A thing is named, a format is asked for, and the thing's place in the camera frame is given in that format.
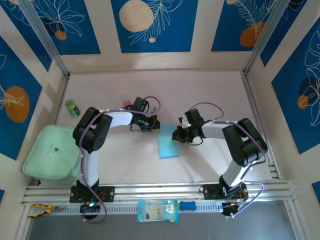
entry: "pink object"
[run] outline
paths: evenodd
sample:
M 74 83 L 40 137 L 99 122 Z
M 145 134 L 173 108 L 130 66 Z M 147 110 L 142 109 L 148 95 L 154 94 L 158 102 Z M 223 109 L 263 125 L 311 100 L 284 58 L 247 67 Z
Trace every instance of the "pink object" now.
M 130 101 L 125 101 L 124 103 L 123 103 L 123 106 L 128 106 L 128 105 L 131 105 L 131 102 Z

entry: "light blue sponge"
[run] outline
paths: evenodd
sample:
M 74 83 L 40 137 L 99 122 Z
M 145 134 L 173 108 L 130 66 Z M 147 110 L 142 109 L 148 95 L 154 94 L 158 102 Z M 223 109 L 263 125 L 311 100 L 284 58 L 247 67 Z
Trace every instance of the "light blue sponge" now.
M 173 122 L 161 123 L 157 132 L 159 157 L 172 158 L 179 157 L 179 149 L 176 141 L 172 140 L 172 133 L 175 131 Z

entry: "orange circle pattern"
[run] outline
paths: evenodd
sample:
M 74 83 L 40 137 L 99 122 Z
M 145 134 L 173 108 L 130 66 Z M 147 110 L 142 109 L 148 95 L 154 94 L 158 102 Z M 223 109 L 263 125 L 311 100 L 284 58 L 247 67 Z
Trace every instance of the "orange circle pattern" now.
M 17 99 L 23 97 L 21 100 L 23 105 L 10 102 L 4 106 L 7 116 L 12 121 L 16 123 L 23 123 L 27 119 L 30 109 L 29 96 L 27 92 L 20 86 L 12 86 L 8 88 L 6 93 Z
M 67 34 L 64 32 L 64 31 L 56 31 L 54 33 L 55 37 L 57 39 L 59 39 L 60 41 L 64 41 L 64 40 L 67 40 Z
M 306 109 L 308 107 L 308 98 L 305 95 L 299 96 L 297 104 L 300 109 Z
M 254 47 L 257 43 L 258 37 L 256 36 L 256 33 L 258 36 L 260 36 L 262 30 L 264 29 L 266 23 L 264 21 L 260 21 L 255 23 L 252 26 L 248 26 L 241 34 L 240 36 L 240 44 L 243 47 L 249 48 Z

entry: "gray floor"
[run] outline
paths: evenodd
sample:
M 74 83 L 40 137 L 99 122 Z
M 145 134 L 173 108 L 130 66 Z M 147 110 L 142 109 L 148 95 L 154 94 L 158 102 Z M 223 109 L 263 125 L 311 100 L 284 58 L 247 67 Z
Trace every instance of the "gray floor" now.
M 32 220 L 27 240 L 292 240 L 282 202 L 254 202 L 235 219 L 220 213 L 182 213 L 179 223 L 137 222 L 136 215 L 109 215 L 105 223 L 84 223 L 81 216 Z

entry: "wire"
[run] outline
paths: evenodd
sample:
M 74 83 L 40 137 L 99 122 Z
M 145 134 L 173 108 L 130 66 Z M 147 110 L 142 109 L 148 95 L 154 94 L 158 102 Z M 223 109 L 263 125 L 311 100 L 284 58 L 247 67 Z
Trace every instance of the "wire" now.
M 208 104 L 208 105 L 215 106 L 216 108 L 218 108 L 218 109 L 221 111 L 221 116 L 216 117 L 214 120 L 221 119 L 221 118 L 225 115 L 225 112 L 222 110 L 221 107 L 219 107 L 218 105 L 216 105 L 216 104 L 214 104 L 214 103 L 206 102 L 206 101 L 204 101 L 204 102 L 199 102 L 199 103 L 197 103 L 196 105 L 193 105 L 193 106 L 189 109 L 189 111 L 192 110 L 192 109 L 194 109 L 194 107 L 196 107 L 196 106 L 198 106 L 198 105 L 201 105 L 201 104 Z
M 187 143 L 188 143 L 190 146 L 199 146 L 199 145 L 201 145 L 201 144 L 204 143 L 204 140 L 202 139 L 202 137 L 200 137 L 200 138 L 201 138 L 201 142 L 198 143 L 198 144 L 190 144 L 188 141 L 187 141 Z
M 241 201 L 241 199 L 242 199 L 242 194 L 241 194 L 241 191 L 237 191 L 238 193 L 239 193 L 239 197 L 240 197 L 240 201 Z
M 248 194 L 245 191 L 243 191 L 242 189 L 240 191 L 243 192 L 247 198 L 249 198 Z
M 146 107 L 147 107 L 147 109 L 145 112 L 147 113 L 149 111 L 149 102 L 148 101 L 146 102 Z
M 160 104 L 160 101 L 159 101 L 159 99 L 157 99 L 156 97 L 154 97 L 154 96 L 146 96 L 145 98 L 144 98 L 144 100 L 146 100 L 146 99 L 155 99 L 157 102 L 158 102 L 158 104 L 159 104 L 159 109 L 156 111 L 156 113 L 158 113 L 159 112 L 159 110 L 160 110 L 160 108 L 161 108 L 161 104 Z
M 264 160 L 263 161 L 259 161 L 256 163 L 252 163 L 248 166 L 248 168 L 244 171 L 243 175 L 241 176 L 241 180 L 244 179 L 244 177 L 246 176 L 246 174 L 248 173 L 248 171 L 255 165 L 259 165 L 259 164 L 264 164 L 265 162 L 268 161 L 268 156 L 265 153 L 265 151 L 262 149 L 262 147 L 257 143 L 257 141 L 250 135 L 250 133 L 248 133 L 242 126 L 240 126 L 238 123 L 233 122 L 233 121 L 215 121 L 215 124 L 231 124 L 231 125 L 235 125 L 237 126 L 253 143 L 254 145 L 258 148 L 258 150 L 262 153 Z
M 257 185 L 260 185 L 261 186 L 261 190 L 258 192 L 258 194 L 250 202 L 248 202 L 248 204 L 246 204 L 243 208 L 241 208 L 235 214 L 233 214 L 232 217 L 237 216 L 239 213 L 241 213 L 243 210 L 245 210 L 247 207 L 249 207 L 254 202 L 254 200 L 256 200 L 257 197 L 259 197 L 259 195 L 265 190 L 265 185 L 263 183 L 261 183 L 261 182 L 257 182 L 257 181 L 243 181 L 243 182 L 245 184 L 257 184 Z
M 200 186 L 200 187 L 199 187 L 199 193 L 204 194 L 203 189 L 204 189 L 204 187 L 203 187 L 203 186 Z
M 223 206 L 223 209 L 229 208 L 229 207 L 233 207 L 234 205 L 236 205 L 234 202 L 230 203 L 230 205 L 227 206 Z
M 93 196 L 96 197 L 96 199 L 101 203 L 102 207 L 104 208 L 104 217 L 103 219 L 99 220 L 99 221 L 87 221 L 87 219 L 85 219 L 85 214 L 83 213 L 82 214 L 82 217 L 83 217 L 83 220 L 86 221 L 87 223 L 90 223 L 90 224 L 100 224 L 102 223 L 106 218 L 107 218 L 107 207 L 106 205 L 104 204 L 104 202 L 101 200 L 101 198 L 95 193 L 95 191 L 91 188 L 91 186 L 89 185 L 89 183 L 87 182 L 86 180 L 86 176 L 85 176 L 85 151 L 84 151 L 84 148 L 82 147 L 82 142 L 84 140 L 84 137 L 86 135 L 86 133 L 88 132 L 89 128 L 92 126 L 92 124 L 97 120 L 97 118 L 99 118 L 102 114 L 108 114 L 108 113 L 118 113 L 118 112 L 125 112 L 125 113 L 136 113 L 136 114 L 144 114 L 146 116 L 153 116 L 153 115 L 156 115 L 160 109 L 161 109 L 161 103 L 160 101 L 154 97 L 154 96 L 147 96 L 146 98 L 153 98 L 155 99 L 158 104 L 159 104 L 159 108 L 157 109 L 157 111 L 153 112 L 153 113 L 146 113 L 146 112 L 141 112 L 141 111 L 133 111 L 133 110 L 128 110 L 128 109 L 123 109 L 123 108 L 120 108 L 120 109 L 116 109 L 116 110 L 105 110 L 105 111 L 102 111 L 102 112 L 99 112 L 91 121 L 90 123 L 88 124 L 88 126 L 86 126 L 86 128 L 84 129 L 81 137 L 80 137 L 80 140 L 79 140 L 79 148 L 80 148 L 80 151 L 81 151 L 81 175 L 82 175 L 82 179 L 86 185 L 86 187 L 90 190 L 90 192 L 93 194 Z
M 130 131 L 132 132 L 143 132 L 142 130 L 132 129 L 133 125 L 130 125 Z

